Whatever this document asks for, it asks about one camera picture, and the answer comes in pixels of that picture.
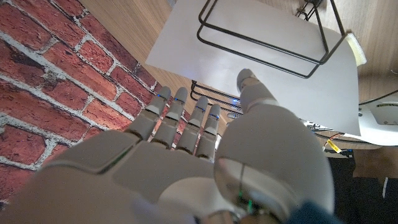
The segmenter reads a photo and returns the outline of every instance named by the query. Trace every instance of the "black wire rack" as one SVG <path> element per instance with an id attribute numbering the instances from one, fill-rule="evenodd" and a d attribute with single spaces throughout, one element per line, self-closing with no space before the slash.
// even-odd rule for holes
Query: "black wire rack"
<path id="1" fill-rule="evenodd" d="M 208 7 L 209 7 L 209 5 L 210 5 L 210 2 L 212 2 L 212 1 L 213 1 L 213 3 L 211 4 L 210 9 L 208 10 L 208 12 L 207 12 L 205 18 L 202 19 L 203 15 L 204 15 L 204 13 L 205 13 L 205 11 L 206 11 L 206 9 L 208 9 Z M 321 38 L 322 38 L 322 44 L 323 44 L 323 46 L 324 46 L 324 48 L 325 48 L 325 54 L 323 55 L 323 57 L 322 57 L 320 60 L 314 59 L 314 58 L 311 58 L 311 57 L 308 57 L 308 56 L 305 56 L 305 55 L 302 55 L 302 54 L 298 54 L 298 53 L 295 53 L 295 52 L 293 52 L 293 51 L 290 51 L 290 50 L 287 50 L 287 49 L 283 49 L 282 47 L 278 47 L 278 46 L 275 46 L 275 45 L 272 45 L 272 44 L 268 44 L 268 43 L 265 43 L 265 42 L 263 42 L 263 41 L 260 41 L 260 40 L 257 40 L 257 39 L 253 39 L 253 38 L 251 38 L 251 37 L 248 37 L 248 36 L 239 34 L 239 33 L 237 33 L 237 32 L 233 32 L 233 31 L 230 31 L 230 30 L 227 30 L 227 29 L 224 29 L 224 28 L 221 28 L 221 27 L 218 27 L 218 26 L 215 26 L 215 25 L 213 25 L 213 24 L 208 23 L 207 20 L 208 20 L 208 18 L 210 17 L 210 14 L 213 12 L 213 9 L 215 8 L 216 3 L 218 2 L 218 0 L 207 0 L 206 3 L 205 3 L 205 5 L 203 6 L 202 10 L 200 11 L 199 16 L 198 16 L 198 19 L 199 19 L 199 22 L 200 22 L 201 25 L 200 25 L 200 27 L 199 27 L 199 29 L 198 29 L 198 32 L 197 32 L 197 38 L 198 38 L 198 40 L 199 40 L 200 42 L 202 42 L 202 43 L 204 43 L 204 44 L 207 44 L 207 45 L 210 45 L 210 46 L 212 46 L 212 47 L 216 47 L 217 49 L 227 51 L 227 52 L 229 52 L 229 53 L 232 53 L 232 54 L 235 54 L 235 55 L 238 55 L 238 56 L 247 58 L 247 59 L 249 59 L 249 60 L 253 60 L 253 61 L 258 62 L 258 63 L 261 63 L 261 64 L 263 64 L 263 65 L 266 65 L 266 66 L 269 66 L 269 67 L 272 67 L 272 68 L 281 70 L 281 71 L 283 71 L 283 72 L 286 72 L 286 73 L 288 73 L 288 74 L 294 75 L 294 76 L 296 76 L 296 77 L 307 79 L 307 78 L 310 78 L 310 77 L 315 73 L 315 71 L 318 69 L 318 67 L 319 67 L 320 65 L 325 64 L 325 63 L 329 60 L 329 58 L 333 55 L 333 53 L 336 51 L 336 49 L 337 49 L 337 48 L 340 46 L 340 44 L 344 41 L 344 39 L 345 39 L 345 37 L 346 37 L 346 35 L 347 35 L 346 32 L 344 31 L 343 24 L 341 23 L 341 19 L 340 19 L 340 16 L 339 16 L 339 14 L 338 14 L 338 11 L 337 11 L 336 4 L 335 4 L 334 0 L 330 0 L 331 6 L 332 6 L 332 8 L 333 8 L 333 12 L 334 12 L 335 17 L 336 17 L 337 24 L 338 24 L 338 27 L 339 27 L 339 30 L 340 30 L 340 33 L 341 33 L 341 38 L 340 38 L 339 41 L 335 44 L 335 46 L 333 46 L 333 48 L 332 48 L 331 50 L 329 50 L 329 46 L 328 46 L 327 41 L 326 41 L 325 33 L 324 33 L 324 31 L 323 31 L 322 23 L 321 23 L 320 16 L 319 16 L 319 12 L 318 12 L 318 6 L 322 3 L 322 1 L 323 1 L 323 0 L 305 0 L 306 3 L 304 4 L 304 6 L 303 6 L 301 9 L 299 9 L 299 10 L 297 11 L 297 13 L 296 13 L 296 16 L 297 16 L 297 17 L 300 17 L 301 15 L 304 15 L 306 21 L 308 21 L 308 20 L 312 17 L 312 15 L 315 13 L 315 15 L 316 15 L 316 17 L 317 17 L 317 22 L 318 22 L 318 26 L 319 26 L 320 35 L 321 35 Z M 310 12 L 306 13 L 306 12 L 305 12 L 305 8 L 306 8 L 309 4 L 312 5 L 312 8 L 311 8 Z M 233 49 L 230 49 L 230 48 L 227 48 L 227 47 L 224 47 L 224 46 L 221 46 L 221 45 L 218 45 L 218 44 L 215 44 L 215 43 L 213 43 L 213 42 L 210 42 L 210 41 L 207 41 L 207 40 L 203 39 L 203 38 L 200 36 L 200 33 L 201 33 L 201 31 L 202 31 L 202 29 L 203 29 L 204 27 L 207 27 L 207 28 L 210 28 L 210 29 L 213 29 L 213 30 L 217 30 L 217 31 L 222 32 L 222 33 L 224 33 L 224 34 L 228 34 L 228 35 L 231 35 L 231 36 L 233 36 L 233 37 L 237 37 L 237 38 L 240 38 L 240 39 L 242 39 L 242 40 L 246 40 L 246 41 L 252 42 L 252 43 L 254 43 L 254 44 L 258 44 L 258 45 L 260 45 L 260 46 L 263 46 L 263 47 L 267 47 L 267 48 L 269 48 L 269 49 L 276 50 L 276 51 L 278 51 L 278 52 L 285 53 L 285 54 L 287 54 L 287 55 L 290 55 L 290 56 L 295 57 L 295 58 L 302 59 L 302 60 L 307 61 L 307 62 L 311 62 L 311 63 L 315 64 L 315 66 L 313 67 L 313 69 L 311 70 L 311 72 L 310 72 L 309 74 L 304 75 L 304 74 L 301 74 L 301 73 L 299 73 L 299 72 L 290 70 L 290 69 L 288 69 L 288 68 L 284 68 L 284 67 L 278 66 L 278 65 L 276 65 L 276 64 L 273 64 L 273 63 L 270 63 L 270 62 L 266 62 L 266 61 L 261 60 L 261 59 L 259 59 L 259 58 L 256 58 L 256 57 L 253 57 L 253 56 L 244 54 L 244 53 L 242 53 L 242 52 L 238 52 L 238 51 L 236 51 L 236 50 L 233 50 Z M 193 81 L 193 80 L 192 80 L 191 94 L 190 94 L 190 96 L 191 96 L 191 98 L 192 98 L 193 100 L 195 100 L 195 101 L 198 100 L 198 98 L 195 98 L 193 95 L 206 96 L 206 97 L 207 97 L 208 99 L 210 99 L 210 100 L 216 101 L 216 102 L 218 102 L 218 103 L 222 103 L 222 104 L 224 104 L 224 105 L 226 105 L 226 106 L 229 106 L 229 107 L 231 107 L 232 109 L 237 110 L 237 111 L 234 111 L 234 110 L 231 110 L 231 109 L 228 109 L 228 108 L 225 108 L 225 107 L 221 107 L 221 109 L 223 109 L 223 110 L 225 110 L 225 111 L 228 111 L 228 112 L 231 112 L 231 113 L 241 114 L 241 112 L 240 112 L 240 111 L 241 111 L 240 106 L 238 106 L 238 105 L 236 105 L 236 104 L 228 103 L 228 102 L 223 101 L 223 100 L 220 100 L 220 99 L 216 99 L 216 98 L 210 97 L 210 96 L 208 96 L 208 95 L 204 95 L 204 94 L 198 93 L 197 91 L 195 91 L 195 88 L 200 88 L 200 89 L 203 89 L 203 90 L 206 90 L 206 91 L 215 93 L 215 94 L 217 94 L 217 95 L 221 95 L 221 96 L 223 96 L 223 97 L 230 98 L 230 99 L 232 99 L 233 101 L 237 101 L 237 102 L 238 102 L 238 103 L 237 103 L 238 105 L 240 105 L 240 100 L 239 100 L 239 98 L 236 98 L 235 96 L 227 95 L 227 94 L 222 93 L 222 92 L 220 92 L 220 91 L 212 90 L 212 89 L 209 89 L 209 88 L 207 88 L 207 87 L 198 85 L 198 83 L 197 83 L 196 81 Z"/>

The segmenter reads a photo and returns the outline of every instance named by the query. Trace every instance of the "wooden table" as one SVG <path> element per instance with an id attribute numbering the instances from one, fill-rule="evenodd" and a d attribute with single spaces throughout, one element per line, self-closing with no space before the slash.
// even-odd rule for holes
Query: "wooden table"
<path id="1" fill-rule="evenodd" d="M 295 14 L 303 3 L 298 0 L 261 0 L 278 9 Z M 167 0 L 80 0 L 110 33 L 172 94 L 181 86 L 188 90 L 191 80 L 146 65 L 149 52 L 161 32 L 172 8 Z M 335 0 L 345 29 L 352 29 L 363 47 L 368 63 L 358 70 L 359 100 L 377 98 L 398 89 L 398 1 L 396 0 Z M 320 8 L 325 27 L 338 31 L 330 3 Z M 190 98 L 186 109 L 191 112 L 195 101 Z M 219 133 L 231 120 L 223 112 Z M 341 148 L 372 149 L 374 146 L 341 145 Z"/>

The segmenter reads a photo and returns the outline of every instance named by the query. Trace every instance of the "white paper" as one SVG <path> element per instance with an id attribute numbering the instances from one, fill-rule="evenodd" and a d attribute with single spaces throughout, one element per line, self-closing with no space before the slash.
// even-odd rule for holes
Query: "white paper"
<path id="1" fill-rule="evenodd" d="M 177 1 L 147 64 L 236 96 L 239 96 L 236 77 L 243 68 L 250 68 L 280 105 L 299 118 L 360 135 L 358 72 L 347 41 L 343 41 L 312 77 L 303 79 L 200 42 L 197 39 L 198 15 L 205 2 Z M 208 22 L 308 57 L 320 59 L 325 53 L 317 25 L 261 2 L 219 0 Z M 324 31 L 331 50 L 341 36 L 326 28 Z M 315 66 L 206 27 L 201 37 L 303 74 L 308 74 Z"/>

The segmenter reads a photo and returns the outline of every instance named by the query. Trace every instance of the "white robotic hand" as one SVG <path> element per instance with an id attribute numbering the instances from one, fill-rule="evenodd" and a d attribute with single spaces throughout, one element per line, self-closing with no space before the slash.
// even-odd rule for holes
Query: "white robotic hand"
<path id="1" fill-rule="evenodd" d="M 308 200 L 331 213 L 331 170 L 315 137 L 250 70 L 239 73 L 238 89 L 244 115 L 228 126 L 216 154 L 218 105 L 210 108 L 195 150 L 205 97 L 170 150 L 187 99 L 184 88 L 148 142 L 170 96 L 163 87 L 124 132 L 101 133 L 49 162 L 0 220 L 279 223 Z"/>

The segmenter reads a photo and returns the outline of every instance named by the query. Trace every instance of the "cable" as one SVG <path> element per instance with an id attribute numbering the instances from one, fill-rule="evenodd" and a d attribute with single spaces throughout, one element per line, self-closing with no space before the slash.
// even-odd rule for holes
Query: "cable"
<path id="1" fill-rule="evenodd" d="M 322 130 L 311 130 L 314 132 L 321 132 L 321 131 L 334 131 L 333 129 L 322 129 Z"/>
<path id="2" fill-rule="evenodd" d="M 365 105 L 365 104 L 368 104 L 368 103 L 372 103 L 372 102 L 375 102 L 375 101 L 377 101 L 377 100 L 383 99 L 384 97 L 391 96 L 391 95 L 393 95 L 393 94 L 395 94 L 395 93 L 398 93 L 398 90 L 393 91 L 393 92 L 391 92 L 391 93 L 389 93 L 389 94 L 386 94 L 386 95 L 384 95 L 384 96 L 380 96 L 379 98 L 376 98 L 376 99 L 374 99 L 374 100 L 365 101 L 365 102 L 363 102 L 363 103 L 360 103 L 359 105 Z"/>
<path id="3" fill-rule="evenodd" d="M 323 138 L 323 139 L 330 139 L 329 136 L 324 136 L 324 135 L 317 134 L 317 133 L 314 133 L 314 135 L 316 135 L 317 137 Z M 344 139 L 334 139 L 334 141 L 343 142 L 343 143 L 351 143 L 351 144 L 369 144 L 369 145 L 375 146 L 375 144 L 364 142 L 364 141 L 351 141 L 351 140 L 344 140 Z"/>

